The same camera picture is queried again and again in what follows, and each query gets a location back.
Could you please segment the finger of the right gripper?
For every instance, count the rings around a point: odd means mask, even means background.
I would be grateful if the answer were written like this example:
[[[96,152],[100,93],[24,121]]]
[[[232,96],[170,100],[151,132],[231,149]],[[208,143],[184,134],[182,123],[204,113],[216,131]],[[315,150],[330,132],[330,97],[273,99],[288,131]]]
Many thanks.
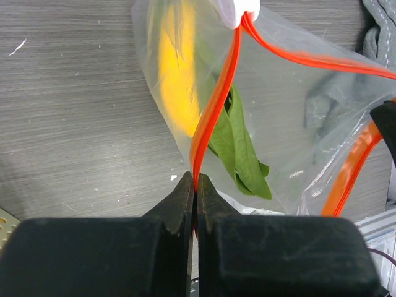
[[[396,162],[396,105],[387,100],[371,110],[370,115]]]

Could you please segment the green toy leaves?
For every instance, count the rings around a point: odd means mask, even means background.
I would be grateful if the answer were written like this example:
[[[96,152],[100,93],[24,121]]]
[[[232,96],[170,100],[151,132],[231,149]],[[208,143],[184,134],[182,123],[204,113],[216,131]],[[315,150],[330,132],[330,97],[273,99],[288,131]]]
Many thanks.
[[[269,166],[257,158],[251,135],[246,128],[241,95],[232,85],[208,144],[222,162],[236,187],[245,195],[272,199],[265,178]]]

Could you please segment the clear orange zip bag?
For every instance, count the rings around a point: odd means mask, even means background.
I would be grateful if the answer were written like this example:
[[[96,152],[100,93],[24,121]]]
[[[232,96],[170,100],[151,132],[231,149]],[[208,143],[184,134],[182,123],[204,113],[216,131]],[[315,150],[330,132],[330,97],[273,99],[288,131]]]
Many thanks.
[[[306,127],[306,99],[331,73],[392,79],[395,73],[319,38],[259,1],[191,1],[194,6],[196,87],[200,120],[190,138],[171,127],[160,97],[158,42],[166,8],[181,1],[136,1],[131,9],[136,51],[150,93],[193,176],[206,174],[242,213],[275,212],[337,217],[364,163],[383,139],[369,109],[368,122],[346,152],[314,161],[316,129]],[[235,85],[257,158],[269,166],[272,199],[239,191],[208,148],[226,96]]]

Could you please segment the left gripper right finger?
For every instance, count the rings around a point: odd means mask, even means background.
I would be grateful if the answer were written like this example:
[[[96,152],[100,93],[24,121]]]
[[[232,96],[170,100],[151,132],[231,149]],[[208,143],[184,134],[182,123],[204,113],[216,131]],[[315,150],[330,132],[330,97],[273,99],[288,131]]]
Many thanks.
[[[201,296],[379,296],[355,224],[339,217],[243,215],[197,183]]]

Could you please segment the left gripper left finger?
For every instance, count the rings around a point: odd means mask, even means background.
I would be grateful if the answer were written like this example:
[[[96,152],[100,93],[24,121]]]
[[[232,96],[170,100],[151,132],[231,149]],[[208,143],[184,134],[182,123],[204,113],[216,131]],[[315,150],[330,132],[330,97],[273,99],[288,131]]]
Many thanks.
[[[141,217],[33,218],[1,253],[2,296],[189,296],[194,186]]]

